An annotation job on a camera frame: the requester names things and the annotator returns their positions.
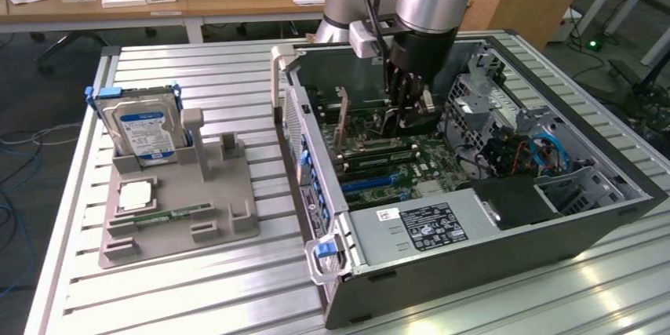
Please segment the open black PC case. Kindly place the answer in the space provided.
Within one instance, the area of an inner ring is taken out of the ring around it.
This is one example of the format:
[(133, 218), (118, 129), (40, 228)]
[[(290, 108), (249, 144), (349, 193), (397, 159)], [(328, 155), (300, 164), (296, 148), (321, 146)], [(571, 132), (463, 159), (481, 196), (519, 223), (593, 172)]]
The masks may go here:
[[(667, 192), (587, 122), (601, 107), (513, 35), (463, 35), (432, 83), (445, 131), (448, 92), (460, 74), (489, 78), (521, 109), (516, 129), (499, 129), (480, 151), (453, 147), (469, 176), (525, 176), (559, 214), (444, 252), (368, 266), (352, 235), (351, 211), (318, 131), (316, 104), (343, 87), (359, 104), (388, 100), (379, 57), (360, 59), (343, 43), (285, 43), (270, 50), (270, 96), (290, 199), (302, 233), (308, 275), (317, 287), (324, 325), (341, 328), (533, 268), (577, 256), (615, 228), (667, 199)], [(337, 254), (313, 247), (333, 241)]]

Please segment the silver CPU chip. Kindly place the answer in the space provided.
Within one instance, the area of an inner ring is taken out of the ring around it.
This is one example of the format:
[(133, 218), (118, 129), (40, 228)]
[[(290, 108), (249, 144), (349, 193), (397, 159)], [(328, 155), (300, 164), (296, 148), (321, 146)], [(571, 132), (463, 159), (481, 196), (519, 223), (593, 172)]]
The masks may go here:
[(141, 209), (152, 200), (152, 185), (146, 181), (126, 183), (118, 191), (118, 210)]

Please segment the black chair base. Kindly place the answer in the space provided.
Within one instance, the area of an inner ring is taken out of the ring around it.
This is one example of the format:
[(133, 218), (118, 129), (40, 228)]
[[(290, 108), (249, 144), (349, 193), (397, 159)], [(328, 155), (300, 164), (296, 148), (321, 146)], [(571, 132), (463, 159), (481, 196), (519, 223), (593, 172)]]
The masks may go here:
[(100, 47), (109, 46), (108, 42), (102, 39), (102, 37), (93, 31), (77, 30), (70, 31), (66, 35), (64, 35), (56, 43), (53, 43), (44, 52), (34, 59), (36, 71), (40, 74), (48, 75), (53, 72), (53, 67), (46, 64), (46, 61), (70, 44), (73, 44), (77, 40), (86, 38), (93, 41)]

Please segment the silver metal disk bay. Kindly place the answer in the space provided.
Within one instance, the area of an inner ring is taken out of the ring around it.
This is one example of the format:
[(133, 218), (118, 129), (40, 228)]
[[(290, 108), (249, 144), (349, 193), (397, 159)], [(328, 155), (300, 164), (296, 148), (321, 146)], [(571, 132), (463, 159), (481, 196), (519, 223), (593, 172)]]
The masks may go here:
[(447, 100), (444, 133), (452, 147), (467, 144), (480, 151), (499, 129), (516, 129), (521, 105), (489, 78), (457, 75)]

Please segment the grey power supply unit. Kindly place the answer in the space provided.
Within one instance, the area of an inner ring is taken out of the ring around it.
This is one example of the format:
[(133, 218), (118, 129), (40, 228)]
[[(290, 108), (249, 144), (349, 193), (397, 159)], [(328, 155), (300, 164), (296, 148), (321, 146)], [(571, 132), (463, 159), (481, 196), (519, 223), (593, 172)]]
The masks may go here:
[(356, 210), (351, 222), (368, 266), (449, 251), (501, 233), (471, 188)]

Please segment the green RAM stick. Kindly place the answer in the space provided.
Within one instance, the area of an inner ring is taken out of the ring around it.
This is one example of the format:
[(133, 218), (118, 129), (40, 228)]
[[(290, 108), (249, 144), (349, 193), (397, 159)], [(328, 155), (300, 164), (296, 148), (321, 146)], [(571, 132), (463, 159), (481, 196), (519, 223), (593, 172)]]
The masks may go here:
[(161, 211), (137, 216), (132, 219), (132, 222), (137, 227), (166, 224), (178, 220), (190, 220), (196, 213), (209, 210), (213, 210), (210, 206), (194, 206), (172, 211)]

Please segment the graphics card with metal bracket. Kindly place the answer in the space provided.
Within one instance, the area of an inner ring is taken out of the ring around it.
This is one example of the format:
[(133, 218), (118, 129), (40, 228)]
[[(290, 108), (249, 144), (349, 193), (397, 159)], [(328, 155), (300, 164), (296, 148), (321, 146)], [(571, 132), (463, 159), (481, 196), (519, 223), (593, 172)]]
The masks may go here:
[[(381, 131), (384, 137), (396, 138), (400, 145), (401, 138), (415, 135), (400, 134), (400, 116), (388, 100), (371, 100), (359, 104), (352, 103), (352, 98), (343, 87), (335, 88), (339, 98), (339, 107), (326, 108), (320, 112), (326, 125), (322, 133), (331, 136), (329, 145), (336, 153), (351, 151), (371, 151), (373, 147), (359, 148), (355, 145), (355, 134), (363, 129)], [(424, 128), (427, 134), (435, 129), (437, 121)]]

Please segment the blue expansion slot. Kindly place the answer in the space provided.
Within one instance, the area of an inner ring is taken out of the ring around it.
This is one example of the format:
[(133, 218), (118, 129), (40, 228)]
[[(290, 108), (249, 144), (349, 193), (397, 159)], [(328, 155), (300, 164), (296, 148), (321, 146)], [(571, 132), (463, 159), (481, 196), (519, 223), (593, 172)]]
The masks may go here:
[(348, 193), (353, 191), (361, 191), (369, 188), (380, 188), (385, 186), (392, 186), (399, 180), (400, 174), (389, 174), (381, 177), (360, 180), (357, 182), (347, 183), (341, 185), (341, 192)]

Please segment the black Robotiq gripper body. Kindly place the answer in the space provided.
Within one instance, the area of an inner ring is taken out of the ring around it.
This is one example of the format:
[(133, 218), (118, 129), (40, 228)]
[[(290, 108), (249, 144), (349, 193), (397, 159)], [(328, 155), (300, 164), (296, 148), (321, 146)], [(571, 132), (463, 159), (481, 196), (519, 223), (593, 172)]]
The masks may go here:
[(431, 83), (444, 66), (453, 41), (455, 31), (443, 34), (417, 31), (397, 34), (391, 45), (391, 64)]

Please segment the green motherboard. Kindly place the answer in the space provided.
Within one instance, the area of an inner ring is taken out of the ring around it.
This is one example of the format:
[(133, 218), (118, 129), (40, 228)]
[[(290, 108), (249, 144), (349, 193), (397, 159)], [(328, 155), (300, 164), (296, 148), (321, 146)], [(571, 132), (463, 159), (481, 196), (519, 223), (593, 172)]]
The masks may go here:
[(340, 188), (347, 183), (395, 173), (400, 174), (399, 180), (392, 186), (343, 193), (351, 211), (443, 194), (467, 185), (469, 176), (460, 165), (453, 147), (445, 142), (444, 132), (439, 129), (440, 121), (437, 121), (435, 129), (427, 134), (400, 139), (399, 146), (412, 144), (416, 147), (413, 151), (420, 152), (420, 157), (413, 162), (344, 173), (341, 171), (341, 161), (335, 161), (333, 158), (336, 155), (356, 151), (336, 153), (329, 145), (331, 136), (322, 133), (322, 127), (326, 123), (320, 112), (333, 107), (339, 107), (335, 102), (317, 102), (316, 120)]

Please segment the black plastic air duct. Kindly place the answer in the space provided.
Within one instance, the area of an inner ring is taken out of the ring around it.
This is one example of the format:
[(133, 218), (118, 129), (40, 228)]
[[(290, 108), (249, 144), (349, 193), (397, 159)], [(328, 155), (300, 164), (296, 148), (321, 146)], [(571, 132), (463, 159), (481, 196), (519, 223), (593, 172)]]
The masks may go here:
[(559, 217), (540, 196), (529, 177), (476, 180), (472, 182), (472, 189), (497, 215), (495, 222), (500, 230), (537, 224)]

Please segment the CPU socket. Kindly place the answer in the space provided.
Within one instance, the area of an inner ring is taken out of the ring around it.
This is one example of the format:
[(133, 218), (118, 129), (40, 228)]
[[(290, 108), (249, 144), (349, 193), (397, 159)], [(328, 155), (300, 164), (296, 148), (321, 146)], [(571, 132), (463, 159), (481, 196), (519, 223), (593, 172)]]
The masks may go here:
[(353, 140), (359, 148), (396, 146), (399, 144), (396, 138), (384, 137), (381, 131), (375, 129), (363, 129), (356, 132)]

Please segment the grey plastic parts rack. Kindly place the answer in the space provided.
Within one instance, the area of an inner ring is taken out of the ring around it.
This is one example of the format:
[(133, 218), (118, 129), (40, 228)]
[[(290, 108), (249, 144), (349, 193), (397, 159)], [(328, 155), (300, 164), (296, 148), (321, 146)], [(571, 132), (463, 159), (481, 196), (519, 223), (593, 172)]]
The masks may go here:
[[(234, 133), (216, 142), (201, 139), (198, 108), (181, 110), (181, 126), (192, 145), (178, 148), (166, 164), (141, 167), (130, 156), (113, 158), (102, 221), (98, 266), (102, 269), (165, 257), (260, 233), (245, 145)], [(141, 209), (118, 210), (120, 188), (132, 182), (152, 185), (152, 200)], [(194, 206), (210, 206), (190, 220), (137, 227), (137, 216)]]

